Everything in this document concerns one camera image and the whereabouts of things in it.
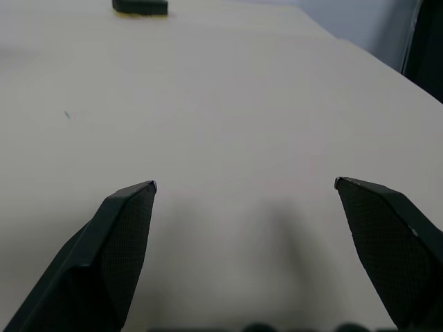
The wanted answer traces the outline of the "dark sponge with yellow base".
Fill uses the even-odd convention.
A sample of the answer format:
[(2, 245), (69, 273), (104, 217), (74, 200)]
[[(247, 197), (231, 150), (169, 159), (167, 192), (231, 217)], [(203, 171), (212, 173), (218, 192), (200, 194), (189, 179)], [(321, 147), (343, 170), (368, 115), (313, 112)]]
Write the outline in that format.
[(113, 9), (121, 15), (168, 16), (168, 0), (111, 0)]

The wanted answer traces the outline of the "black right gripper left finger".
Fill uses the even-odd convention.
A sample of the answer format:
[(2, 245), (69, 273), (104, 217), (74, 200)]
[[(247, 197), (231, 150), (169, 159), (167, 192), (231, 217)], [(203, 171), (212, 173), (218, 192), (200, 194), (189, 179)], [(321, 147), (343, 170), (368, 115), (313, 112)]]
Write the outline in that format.
[(147, 249), (155, 181), (108, 196), (58, 251), (3, 332), (121, 332)]

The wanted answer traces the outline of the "dark panel with metal frame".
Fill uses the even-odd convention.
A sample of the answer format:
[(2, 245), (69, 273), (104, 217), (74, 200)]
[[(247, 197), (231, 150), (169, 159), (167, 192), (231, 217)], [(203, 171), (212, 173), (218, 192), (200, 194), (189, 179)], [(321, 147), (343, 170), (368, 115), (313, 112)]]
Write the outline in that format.
[(420, 0), (402, 73), (443, 104), (443, 0)]

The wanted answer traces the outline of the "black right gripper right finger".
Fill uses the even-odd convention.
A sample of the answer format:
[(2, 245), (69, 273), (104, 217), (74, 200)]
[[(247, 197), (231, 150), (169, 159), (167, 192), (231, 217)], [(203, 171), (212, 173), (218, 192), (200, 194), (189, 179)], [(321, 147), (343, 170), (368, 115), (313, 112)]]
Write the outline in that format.
[(443, 329), (443, 231), (401, 192), (338, 177), (354, 245), (398, 329)]

